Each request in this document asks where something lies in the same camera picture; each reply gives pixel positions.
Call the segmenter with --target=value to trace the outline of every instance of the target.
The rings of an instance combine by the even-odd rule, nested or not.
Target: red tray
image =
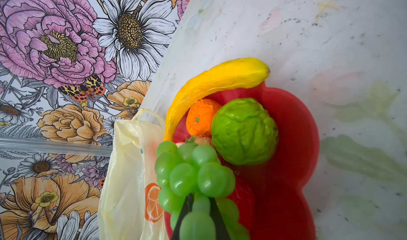
[[[318,161],[317,125],[308,108],[294,95],[264,82],[250,89],[217,92],[208,99],[221,105],[237,98],[254,98],[276,121],[279,143],[274,156],[255,166],[228,164],[252,188],[256,200],[256,216],[252,240],[314,240],[315,227],[302,189],[311,178]],[[184,142],[186,115],[179,123],[174,142]],[[170,214],[165,213],[169,238],[172,236]]]

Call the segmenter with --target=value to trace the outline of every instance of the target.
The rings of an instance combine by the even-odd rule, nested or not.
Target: bunch of grapes
[[[209,197],[216,198],[231,240],[250,239],[247,229],[238,223],[236,204],[225,198],[233,192],[236,179],[230,168],[221,165],[213,147],[185,143],[178,148],[174,142],[162,142],[157,148],[155,173],[161,187],[158,200],[171,213],[172,229],[186,196],[194,194],[192,212],[181,222],[180,240],[216,239]]]

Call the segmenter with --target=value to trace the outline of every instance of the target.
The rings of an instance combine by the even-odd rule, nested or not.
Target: yellow plastic bag
[[[160,125],[138,121],[150,113]],[[99,202],[100,240],[167,240],[164,211],[158,204],[154,164],[165,121],[151,110],[139,110],[114,124],[113,152]]]

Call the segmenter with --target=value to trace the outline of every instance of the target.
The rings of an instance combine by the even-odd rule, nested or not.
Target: banana
[[[164,141],[173,140],[181,118],[196,101],[219,91],[255,87],[269,74],[269,68],[262,61],[241,58],[219,64],[190,79],[167,111]]]

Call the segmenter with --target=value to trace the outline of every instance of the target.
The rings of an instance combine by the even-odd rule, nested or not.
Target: black tongs
[[[227,233],[225,223],[222,219],[221,212],[219,211],[218,205],[214,198],[209,198],[210,201],[210,216],[215,223],[216,229],[216,240],[230,240],[229,234]],[[189,194],[185,198],[184,205],[181,208],[180,216],[178,217],[176,228],[174,229],[173,236],[171,240],[180,240],[180,227],[183,218],[192,211],[192,204],[194,203],[194,195]]]

